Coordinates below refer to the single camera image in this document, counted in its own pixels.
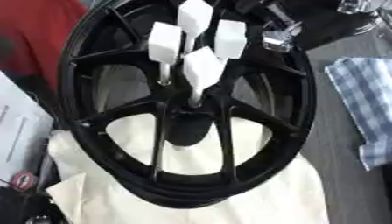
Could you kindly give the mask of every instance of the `wheel spoke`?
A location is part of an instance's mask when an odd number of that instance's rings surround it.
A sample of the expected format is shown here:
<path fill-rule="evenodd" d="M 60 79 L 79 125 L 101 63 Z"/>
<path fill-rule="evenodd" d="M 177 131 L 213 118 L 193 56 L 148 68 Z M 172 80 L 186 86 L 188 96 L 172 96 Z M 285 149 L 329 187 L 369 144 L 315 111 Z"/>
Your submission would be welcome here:
<path fill-rule="evenodd" d="M 88 55 L 73 58 L 77 65 L 101 66 L 101 65 L 134 65 L 140 61 L 148 60 L 148 53 L 139 50 L 109 50 L 106 52 L 95 52 Z"/>
<path fill-rule="evenodd" d="M 96 52 L 73 58 L 73 63 L 87 70 L 105 65 L 130 65 L 141 69 L 150 87 L 157 86 L 159 78 L 159 64 L 151 61 L 147 51 L 141 50 L 110 50 Z"/>
<path fill-rule="evenodd" d="M 258 108 L 254 108 L 246 103 L 237 101 L 235 99 L 233 99 L 233 101 L 233 116 L 237 116 L 243 119 L 253 121 L 255 123 L 265 125 L 270 128 L 274 134 L 278 134 L 280 136 L 288 136 L 293 133 L 296 133 L 299 130 L 299 127 L 284 122 L 274 117 L 273 115 L 265 113 Z"/>
<path fill-rule="evenodd" d="M 122 30 L 127 34 L 130 41 L 133 44 L 139 42 L 142 37 L 139 33 L 127 22 L 126 18 L 122 16 L 117 10 L 113 8 L 108 8 L 108 13 L 113 17 L 116 23 L 122 28 Z"/>
<path fill-rule="evenodd" d="M 286 75 L 288 77 L 303 79 L 306 77 L 306 73 L 298 71 L 296 69 L 290 68 L 285 65 L 278 65 L 273 62 L 267 62 L 264 60 L 258 60 L 257 62 L 246 61 L 244 64 L 248 67 L 253 67 L 254 69 L 258 69 L 259 72 L 265 72 L 267 74 L 281 74 Z"/>
<path fill-rule="evenodd" d="M 230 122 L 230 108 L 226 105 L 220 105 L 220 111 L 216 116 L 216 127 L 220 139 L 220 147 L 223 151 L 223 178 L 229 182 L 236 181 L 235 173 L 235 156 L 233 150 L 233 138 Z"/>
<path fill-rule="evenodd" d="M 158 106 L 156 113 L 156 126 L 154 148 L 152 152 L 150 177 L 154 182 L 158 181 L 158 174 L 162 169 L 162 154 L 165 145 L 166 134 L 169 127 L 170 110 L 167 104 Z"/>
<path fill-rule="evenodd" d="M 125 116 L 135 116 L 153 113 L 155 110 L 156 100 L 154 100 L 151 96 L 147 96 L 126 103 L 120 107 L 112 108 L 110 110 L 91 115 L 87 118 L 80 119 L 78 122 L 80 125 L 86 128 L 103 131 L 109 123 L 113 122 L 116 119 L 120 119 Z"/>

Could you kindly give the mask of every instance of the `white foam block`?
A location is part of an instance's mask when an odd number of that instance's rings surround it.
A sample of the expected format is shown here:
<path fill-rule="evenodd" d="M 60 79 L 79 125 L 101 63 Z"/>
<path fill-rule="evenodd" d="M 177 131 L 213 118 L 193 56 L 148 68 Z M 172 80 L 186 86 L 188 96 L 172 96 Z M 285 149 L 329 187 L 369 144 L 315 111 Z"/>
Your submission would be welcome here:
<path fill-rule="evenodd" d="M 173 65 L 179 56 L 180 45 L 180 27 L 155 22 L 148 41 L 150 60 Z"/>
<path fill-rule="evenodd" d="M 193 87 L 193 99 L 201 97 L 204 89 L 217 83 L 224 65 L 208 46 L 184 57 L 184 75 Z"/>
<path fill-rule="evenodd" d="M 221 59 L 238 60 L 247 44 L 243 22 L 221 20 L 215 34 L 215 54 Z"/>
<path fill-rule="evenodd" d="M 195 39 L 210 26 L 213 11 L 203 0 L 187 0 L 178 8 L 178 25 Z"/>

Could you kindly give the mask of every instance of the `white fabric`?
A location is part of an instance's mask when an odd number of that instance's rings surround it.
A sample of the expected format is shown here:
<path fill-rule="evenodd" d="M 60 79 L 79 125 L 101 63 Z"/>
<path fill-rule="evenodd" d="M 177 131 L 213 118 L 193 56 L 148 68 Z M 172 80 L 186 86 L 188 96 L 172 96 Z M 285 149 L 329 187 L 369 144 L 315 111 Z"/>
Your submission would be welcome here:
<path fill-rule="evenodd" d="M 153 134 L 154 119 L 139 115 L 113 122 L 108 133 L 142 162 Z M 257 152 L 270 138 L 261 125 L 232 120 L 237 164 Z M 219 150 L 213 126 L 201 143 L 188 149 L 164 146 L 165 170 L 196 173 L 219 169 Z M 69 132 L 59 131 L 49 144 L 63 182 L 47 189 L 74 224 L 327 224 L 324 193 L 315 169 L 297 156 L 286 169 L 257 188 L 219 204 L 197 209 L 170 209 L 139 199 L 94 163 Z"/>

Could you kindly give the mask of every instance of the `metal clamp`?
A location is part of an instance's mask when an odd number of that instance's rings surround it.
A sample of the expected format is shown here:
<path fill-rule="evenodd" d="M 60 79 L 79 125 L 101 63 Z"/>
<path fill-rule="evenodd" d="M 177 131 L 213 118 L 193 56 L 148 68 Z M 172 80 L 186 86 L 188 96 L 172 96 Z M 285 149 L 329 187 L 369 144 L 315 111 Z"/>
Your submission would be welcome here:
<path fill-rule="evenodd" d="M 262 45 L 274 52 L 289 53 L 293 47 L 294 37 L 301 31 L 301 22 L 287 27 L 284 31 L 265 31 L 262 34 Z"/>
<path fill-rule="evenodd" d="M 367 12 L 370 10 L 371 0 L 341 0 L 338 12 L 345 14 L 354 14 L 359 12 Z"/>

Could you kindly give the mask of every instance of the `blue plaid towel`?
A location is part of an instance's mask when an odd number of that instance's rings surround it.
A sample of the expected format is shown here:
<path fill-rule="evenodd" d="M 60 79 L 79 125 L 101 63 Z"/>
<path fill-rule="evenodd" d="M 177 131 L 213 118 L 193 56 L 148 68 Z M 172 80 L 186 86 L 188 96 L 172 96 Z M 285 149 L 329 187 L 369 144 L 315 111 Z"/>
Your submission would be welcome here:
<path fill-rule="evenodd" d="M 366 143 L 367 170 L 392 161 L 392 59 L 342 58 L 325 68 Z"/>

